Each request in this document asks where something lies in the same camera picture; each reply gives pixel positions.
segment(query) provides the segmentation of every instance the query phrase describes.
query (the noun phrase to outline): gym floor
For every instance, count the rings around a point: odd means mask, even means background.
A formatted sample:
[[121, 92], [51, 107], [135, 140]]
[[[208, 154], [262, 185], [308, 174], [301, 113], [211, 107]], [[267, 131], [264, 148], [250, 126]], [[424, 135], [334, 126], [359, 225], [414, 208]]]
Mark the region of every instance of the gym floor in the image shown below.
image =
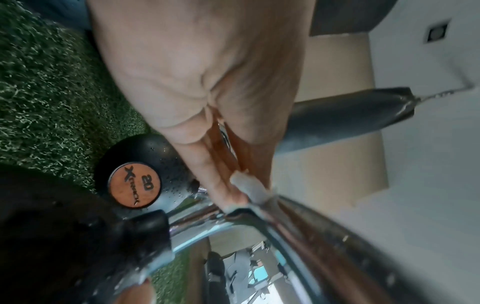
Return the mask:
[[[0, 0], [1, 163], [93, 191], [93, 169], [105, 151], [148, 131], [83, 33]], [[157, 303], [186, 301], [188, 267], [183, 252], [152, 276]]]

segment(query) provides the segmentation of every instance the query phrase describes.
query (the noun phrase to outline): wooden label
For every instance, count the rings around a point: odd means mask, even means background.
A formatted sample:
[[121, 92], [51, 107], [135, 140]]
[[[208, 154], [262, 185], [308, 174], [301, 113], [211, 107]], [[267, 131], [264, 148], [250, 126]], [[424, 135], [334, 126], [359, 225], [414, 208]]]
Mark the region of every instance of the wooden label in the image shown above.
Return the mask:
[[108, 185], [113, 198], [129, 208], [143, 208], [152, 203], [160, 193], [160, 178], [150, 167], [130, 163], [118, 168]]

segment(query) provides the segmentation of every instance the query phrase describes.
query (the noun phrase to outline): hand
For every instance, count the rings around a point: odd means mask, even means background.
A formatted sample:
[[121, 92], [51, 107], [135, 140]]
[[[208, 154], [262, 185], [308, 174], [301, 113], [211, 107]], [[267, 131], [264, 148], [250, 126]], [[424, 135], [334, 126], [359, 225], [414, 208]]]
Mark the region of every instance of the hand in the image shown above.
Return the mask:
[[[177, 149], [224, 211], [266, 187], [297, 93], [313, 0], [90, 0], [93, 33], [116, 84]], [[225, 123], [235, 160], [223, 144]]]

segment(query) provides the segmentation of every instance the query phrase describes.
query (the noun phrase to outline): artificial grass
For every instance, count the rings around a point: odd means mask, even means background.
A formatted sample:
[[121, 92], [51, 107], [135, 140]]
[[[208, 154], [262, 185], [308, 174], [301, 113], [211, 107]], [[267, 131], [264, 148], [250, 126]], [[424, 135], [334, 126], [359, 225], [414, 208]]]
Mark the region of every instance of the artificial grass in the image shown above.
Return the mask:
[[[93, 191], [93, 170], [119, 140], [148, 131], [83, 33], [0, 0], [0, 162]], [[185, 301], [189, 254], [152, 281], [158, 303]]]

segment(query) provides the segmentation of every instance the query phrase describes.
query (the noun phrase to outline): orange label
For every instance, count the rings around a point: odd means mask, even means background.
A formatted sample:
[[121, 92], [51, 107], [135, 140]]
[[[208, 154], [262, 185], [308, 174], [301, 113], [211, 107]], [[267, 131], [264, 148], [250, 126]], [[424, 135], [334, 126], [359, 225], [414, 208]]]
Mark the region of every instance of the orange label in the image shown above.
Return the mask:
[[123, 206], [143, 208], [160, 193], [160, 178], [147, 165], [130, 163], [118, 168], [108, 185], [110, 194]]

